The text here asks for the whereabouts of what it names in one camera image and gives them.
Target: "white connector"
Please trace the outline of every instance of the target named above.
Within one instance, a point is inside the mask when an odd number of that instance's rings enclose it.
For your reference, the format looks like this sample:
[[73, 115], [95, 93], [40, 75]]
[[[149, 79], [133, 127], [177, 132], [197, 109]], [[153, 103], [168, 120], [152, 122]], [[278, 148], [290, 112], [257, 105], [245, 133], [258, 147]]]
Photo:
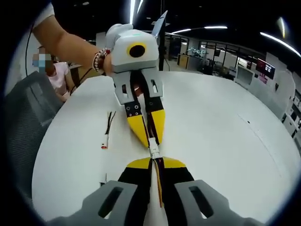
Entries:
[[156, 139], [154, 137], [149, 138], [150, 143], [150, 156], [152, 159], [160, 158], [160, 151], [157, 145]]
[[102, 139], [102, 149], [108, 149], [109, 147], [109, 134], [104, 134]]

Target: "round table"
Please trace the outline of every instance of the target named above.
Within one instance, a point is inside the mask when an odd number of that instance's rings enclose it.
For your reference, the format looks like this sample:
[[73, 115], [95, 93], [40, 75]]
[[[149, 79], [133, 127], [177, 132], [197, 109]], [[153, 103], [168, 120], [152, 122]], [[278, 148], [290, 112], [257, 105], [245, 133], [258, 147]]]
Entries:
[[[281, 121], [256, 97], [223, 78], [160, 72], [165, 130], [162, 156], [186, 164], [224, 195], [242, 217], [268, 221], [286, 201], [301, 160]], [[109, 149], [101, 149], [107, 112], [117, 111]], [[50, 124], [37, 154], [32, 199], [45, 219], [67, 217], [100, 187], [118, 180], [126, 165], [149, 157], [130, 130], [110, 77], [87, 79]]]

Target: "ceiling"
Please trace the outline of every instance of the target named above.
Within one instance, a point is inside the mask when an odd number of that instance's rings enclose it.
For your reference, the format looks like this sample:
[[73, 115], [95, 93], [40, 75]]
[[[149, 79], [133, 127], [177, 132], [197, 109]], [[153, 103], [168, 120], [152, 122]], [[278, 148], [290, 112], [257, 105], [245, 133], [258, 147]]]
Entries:
[[[113, 24], [129, 23], [130, 0], [52, 0], [55, 15], [59, 23], [68, 32], [84, 39], [95, 39], [98, 32], [107, 31]], [[185, 0], [176, 3], [174, 0], [144, 0], [139, 14], [134, 17], [134, 27], [140, 30], [152, 30], [151, 23], [162, 14], [161, 4], [168, 10], [167, 32], [186, 28], [200, 28], [208, 25], [225, 25], [225, 30], [197, 29], [181, 33], [188, 37], [202, 40], [217, 40], [246, 46], [258, 52], [270, 52], [284, 63], [298, 71], [301, 58], [280, 44], [260, 35], [265, 32], [284, 40], [301, 52], [300, 12], [296, 3], [282, 1], [283, 4], [255, 3], [254, 1], [227, 2], [203, 5], [202, 1]], [[137, 11], [139, 0], [136, 0]], [[286, 23], [286, 35], [277, 26], [282, 17]]]

